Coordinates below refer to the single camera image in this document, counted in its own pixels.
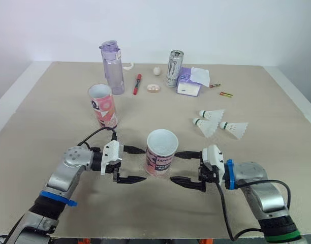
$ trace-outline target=badminton shuttlecock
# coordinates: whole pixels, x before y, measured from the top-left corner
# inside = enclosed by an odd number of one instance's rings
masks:
[[[203,120],[200,118],[193,119],[193,124],[195,124],[206,138],[211,137],[217,129],[219,122],[213,122],[210,120]]]
[[[217,124],[219,124],[222,119],[224,111],[225,111],[224,109],[213,111],[201,110],[199,114],[201,117],[211,120],[213,122],[217,122]]]
[[[245,133],[248,123],[227,123],[221,122],[220,128],[229,131],[237,139],[241,139]]]

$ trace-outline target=water bottle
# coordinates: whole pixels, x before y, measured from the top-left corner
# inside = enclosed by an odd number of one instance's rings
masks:
[[[120,49],[116,41],[107,41],[101,44],[105,78],[111,88],[111,93],[120,95],[124,93],[124,78],[121,66]]]

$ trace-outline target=table edge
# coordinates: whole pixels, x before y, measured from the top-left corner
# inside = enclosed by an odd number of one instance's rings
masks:
[[[0,98],[0,132],[52,62],[32,62]]]
[[[263,66],[311,124],[311,103],[276,66]]]

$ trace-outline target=monster energy can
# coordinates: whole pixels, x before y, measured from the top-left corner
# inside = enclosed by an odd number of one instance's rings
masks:
[[[180,73],[180,68],[182,65],[182,60],[184,58],[184,53],[179,50],[173,50],[170,52],[168,72],[167,72],[167,86],[176,87],[177,80]]]

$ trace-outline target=pink paper cup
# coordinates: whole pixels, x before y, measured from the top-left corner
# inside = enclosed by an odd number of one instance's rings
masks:
[[[104,84],[93,85],[88,93],[100,126],[115,128],[118,120],[110,87]]]
[[[145,170],[150,175],[164,175],[175,156],[178,138],[165,129],[152,131],[147,137]]]

